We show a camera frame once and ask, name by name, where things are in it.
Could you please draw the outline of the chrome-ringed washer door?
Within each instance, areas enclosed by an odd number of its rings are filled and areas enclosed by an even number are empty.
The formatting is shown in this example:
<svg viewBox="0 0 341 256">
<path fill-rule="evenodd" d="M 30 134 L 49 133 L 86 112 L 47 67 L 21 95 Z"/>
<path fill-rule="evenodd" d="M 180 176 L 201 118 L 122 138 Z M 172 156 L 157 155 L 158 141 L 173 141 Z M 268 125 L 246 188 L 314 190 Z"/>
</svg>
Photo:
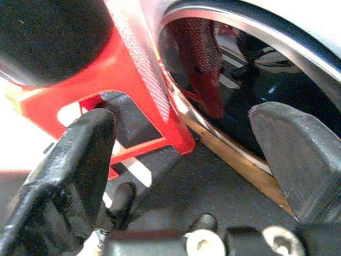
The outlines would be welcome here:
<svg viewBox="0 0 341 256">
<path fill-rule="evenodd" d="M 289 105 L 341 138 L 341 59 L 291 22 L 241 0 L 177 0 L 158 45 L 200 123 L 261 168 L 270 171 L 251 129 L 255 105 Z"/>
</svg>

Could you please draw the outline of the grey washing machine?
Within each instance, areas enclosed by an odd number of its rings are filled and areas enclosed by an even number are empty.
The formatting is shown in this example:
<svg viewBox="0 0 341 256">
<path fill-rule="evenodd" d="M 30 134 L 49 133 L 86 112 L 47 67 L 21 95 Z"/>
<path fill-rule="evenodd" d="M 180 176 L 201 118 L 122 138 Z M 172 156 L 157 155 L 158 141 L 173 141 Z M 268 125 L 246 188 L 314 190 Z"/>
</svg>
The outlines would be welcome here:
<svg viewBox="0 0 341 256">
<path fill-rule="evenodd" d="M 341 0 L 241 0 L 304 30 L 341 59 Z"/>
</svg>

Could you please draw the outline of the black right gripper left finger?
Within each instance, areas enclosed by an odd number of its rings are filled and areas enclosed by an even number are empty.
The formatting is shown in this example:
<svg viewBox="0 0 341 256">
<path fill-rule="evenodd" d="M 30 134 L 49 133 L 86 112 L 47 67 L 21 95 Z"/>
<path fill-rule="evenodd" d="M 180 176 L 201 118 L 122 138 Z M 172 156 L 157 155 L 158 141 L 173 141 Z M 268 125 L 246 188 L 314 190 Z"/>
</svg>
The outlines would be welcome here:
<svg viewBox="0 0 341 256">
<path fill-rule="evenodd" d="M 116 138 L 113 112 L 74 121 L 0 218 L 0 256 L 75 256 L 90 237 Z"/>
</svg>

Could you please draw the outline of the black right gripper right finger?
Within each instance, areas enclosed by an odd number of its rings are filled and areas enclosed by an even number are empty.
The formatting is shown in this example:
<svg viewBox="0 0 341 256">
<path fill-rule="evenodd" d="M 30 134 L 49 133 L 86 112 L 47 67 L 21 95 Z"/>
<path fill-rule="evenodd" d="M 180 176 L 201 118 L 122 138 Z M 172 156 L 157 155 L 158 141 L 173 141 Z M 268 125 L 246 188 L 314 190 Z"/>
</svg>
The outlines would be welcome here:
<svg viewBox="0 0 341 256">
<path fill-rule="evenodd" d="M 315 116 L 279 102 L 249 111 L 253 134 L 301 223 L 341 223 L 341 138 Z"/>
</svg>

